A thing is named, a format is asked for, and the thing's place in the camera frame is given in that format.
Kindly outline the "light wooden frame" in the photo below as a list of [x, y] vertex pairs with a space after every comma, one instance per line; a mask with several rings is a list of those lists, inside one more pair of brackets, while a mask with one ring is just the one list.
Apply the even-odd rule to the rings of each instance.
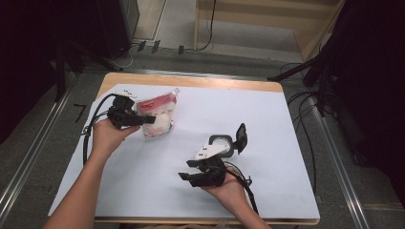
[[211, 14], [221, 22], [289, 29], [301, 56], [313, 57], [316, 47], [335, 22], [346, 0], [196, 0], [194, 48], [199, 22]]

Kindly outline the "red and clear refill pouch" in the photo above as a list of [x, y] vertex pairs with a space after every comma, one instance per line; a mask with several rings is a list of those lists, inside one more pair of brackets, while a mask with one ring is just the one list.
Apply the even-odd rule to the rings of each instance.
[[145, 137], [159, 137], [168, 134], [174, 127], [172, 119], [177, 104], [179, 88], [160, 96], [137, 102], [137, 111], [140, 115], [149, 115], [155, 118], [153, 124], [143, 124]]

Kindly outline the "metal floor rail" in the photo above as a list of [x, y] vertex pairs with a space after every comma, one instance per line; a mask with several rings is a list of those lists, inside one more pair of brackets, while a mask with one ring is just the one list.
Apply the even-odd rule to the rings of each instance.
[[267, 82], [265, 76], [244, 76], [244, 75], [232, 75], [222, 73], [188, 73], [188, 72], [175, 72], [175, 71], [160, 71], [160, 70], [131, 70], [123, 71], [120, 73], [139, 73], [147, 75], [175, 75], [175, 76], [190, 76], [190, 77], [206, 77], [206, 78], [220, 78], [220, 79], [232, 79], [232, 80], [248, 80], [248, 81], [260, 81]]
[[367, 221], [361, 201], [354, 190], [352, 181], [346, 171], [343, 161], [339, 155], [338, 148], [335, 141], [332, 139], [330, 128], [326, 119], [320, 115], [319, 112], [314, 113], [317, 125], [322, 133], [328, 152], [330, 153], [330, 160], [336, 178], [343, 193], [346, 205], [352, 216], [352, 220], [356, 229], [371, 229]]
[[70, 73], [65, 78], [67, 90], [58, 101], [53, 99], [55, 87], [46, 92], [11, 136], [0, 144], [0, 226], [18, 198], [79, 77]]

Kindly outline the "black angled tape mark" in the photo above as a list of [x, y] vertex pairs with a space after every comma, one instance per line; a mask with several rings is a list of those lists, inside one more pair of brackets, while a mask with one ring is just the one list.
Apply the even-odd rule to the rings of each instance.
[[79, 114], [77, 115], [77, 118], [75, 119], [75, 123], [77, 123], [83, 116], [84, 112], [86, 111], [87, 105], [75, 103], [74, 107], [77, 107], [80, 109]]

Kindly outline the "black curtain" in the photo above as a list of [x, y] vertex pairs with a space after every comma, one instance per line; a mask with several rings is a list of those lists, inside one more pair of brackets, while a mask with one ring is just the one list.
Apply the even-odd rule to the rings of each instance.
[[0, 0], [0, 144], [51, 87], [66, 92], [67, 35], [83, 0]]
[[354, 149], [405, 207], [405, 0], [346, 0], [335, 85], [362, 137]]

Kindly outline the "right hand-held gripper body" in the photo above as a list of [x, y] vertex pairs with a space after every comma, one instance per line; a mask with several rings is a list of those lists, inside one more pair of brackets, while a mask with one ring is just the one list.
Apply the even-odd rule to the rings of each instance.
[[194, 180], [188, 180], [193, 187], [221, 186], [224, 182], [226, 169], [219, 153], [226, 150], [224, 145], [203, 146], [191, 160], [197, 160], [201, 172], [192, 175]]

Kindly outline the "person's left hand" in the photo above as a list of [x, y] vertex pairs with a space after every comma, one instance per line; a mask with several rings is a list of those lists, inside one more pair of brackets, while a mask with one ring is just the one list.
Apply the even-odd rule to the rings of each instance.
[[119, 129], [109, 119], [98, 121], [94, 126], [92, 155], [109, 158], [127, 136], [137, 132], [139, 129], [140, 126]]

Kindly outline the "black tripod stand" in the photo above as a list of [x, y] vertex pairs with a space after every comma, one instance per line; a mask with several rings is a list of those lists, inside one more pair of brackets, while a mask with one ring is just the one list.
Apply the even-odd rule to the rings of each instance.
[[266, 80], [270, 82], [280, 82], [284, 79], [300, 73], [303, 70], [308, 70], [302, 80], [305, 87], [313, 87], [318, 83], [318, 91], [316, 94], [316, 108], [321, 116], [324, 116], [327, 102], [327, 86], [330, 78], [331, 60], [330, 53], [327, 48], [322, 49], [316, 56], [310, 60], [299, 64], [298, 66], [276, 76], [270, 76]]

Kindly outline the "dark cabinet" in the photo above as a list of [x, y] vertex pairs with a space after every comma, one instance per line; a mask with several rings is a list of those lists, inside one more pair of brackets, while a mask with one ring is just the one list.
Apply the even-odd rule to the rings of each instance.
[[116, 58], [132, 44], [139, 21], [138, 0], [96, 0], [101, 26], [101, 53]]

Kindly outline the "person's right hand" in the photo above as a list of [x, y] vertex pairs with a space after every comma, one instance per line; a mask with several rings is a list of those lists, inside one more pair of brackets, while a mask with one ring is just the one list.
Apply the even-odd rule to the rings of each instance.
[[227, 174], [221, 186], [203, 186], [202, 188], [229, 212], [236, 212], [249, 206], [245, 190], [234, 176]]

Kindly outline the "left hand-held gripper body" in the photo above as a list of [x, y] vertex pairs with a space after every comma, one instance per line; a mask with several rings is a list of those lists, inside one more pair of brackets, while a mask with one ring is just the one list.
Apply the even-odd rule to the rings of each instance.
[[112, 106], [107, 111], [107, 117], [112, 124], [121, 129], [125, 126], [139, 126], [143, 124], [143, 117], [133, 109], [135, 101], [127, 95], [114, 94]]

